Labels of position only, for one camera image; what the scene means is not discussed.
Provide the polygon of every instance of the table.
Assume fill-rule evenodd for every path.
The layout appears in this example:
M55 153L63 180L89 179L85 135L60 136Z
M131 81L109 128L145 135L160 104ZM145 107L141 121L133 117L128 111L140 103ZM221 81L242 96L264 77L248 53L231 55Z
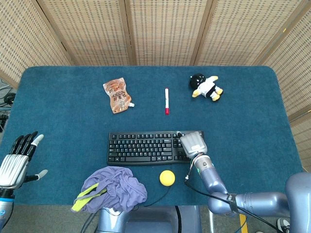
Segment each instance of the table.
M218 102L192 98L190 75L217 75ZM124 77L134 108L112 114L103 83ZM164 89L170 89L165 115ZM0 154L21 134L45 135L28 174L48 169L40 181L16 191L17 204L72 204L84 180L106 166L108 132L203 130L208 154L229 192L281 191L302 171L276 75L269 67L31 67L21 79ZM189 165L132 166L148 192L146 205L167 190L161 171L176 175L155 205L206 205L183 182ZM190 182L204 191L193 170Z

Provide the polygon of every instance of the stuffed toy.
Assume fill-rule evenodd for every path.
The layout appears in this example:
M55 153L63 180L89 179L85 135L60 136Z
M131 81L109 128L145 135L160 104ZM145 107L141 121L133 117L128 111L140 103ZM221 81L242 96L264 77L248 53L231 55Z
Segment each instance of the stuffed toy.
M214 83L218 79L218 76L206 78L203 74L194 74L190 78L190 86L194 90L192 97L194 98L203 95L205 98L211 97L213 101L217 101L224 92Z

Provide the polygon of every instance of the woven panel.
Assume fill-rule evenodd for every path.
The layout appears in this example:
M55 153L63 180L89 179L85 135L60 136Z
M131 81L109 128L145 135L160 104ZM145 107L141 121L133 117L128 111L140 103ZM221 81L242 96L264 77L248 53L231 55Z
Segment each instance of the woven panel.
M32 66L70 65L30 0L0 1L0 71L19 83Z
M198 65L251 65L299 2L219 0Z
M292 127L302 166L311 171L311 119Z
M264 65L277 74L287 114L311 104L311 10L296 24Z
M189 65L206 0L131 0L138 65Z
M76 65L128 65L117 0L40 0Z

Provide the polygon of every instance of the food pouch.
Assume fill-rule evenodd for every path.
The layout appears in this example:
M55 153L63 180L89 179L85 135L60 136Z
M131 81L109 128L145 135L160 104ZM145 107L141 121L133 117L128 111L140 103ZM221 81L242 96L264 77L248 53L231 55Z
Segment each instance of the food pouch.
M125 111L129 106L134 107L134 104L131 103L132 98L126 92L124 78L110 80L103 86L106 94L110 97L110 106L114 114Z

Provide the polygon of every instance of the tennis ball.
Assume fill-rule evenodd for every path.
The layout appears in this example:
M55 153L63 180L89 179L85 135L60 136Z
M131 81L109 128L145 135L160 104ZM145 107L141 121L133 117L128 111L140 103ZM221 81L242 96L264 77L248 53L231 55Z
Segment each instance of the tennis ball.
M165 170L160 174L160 182L164 186L171 186L175 182L175 175L172 171Z

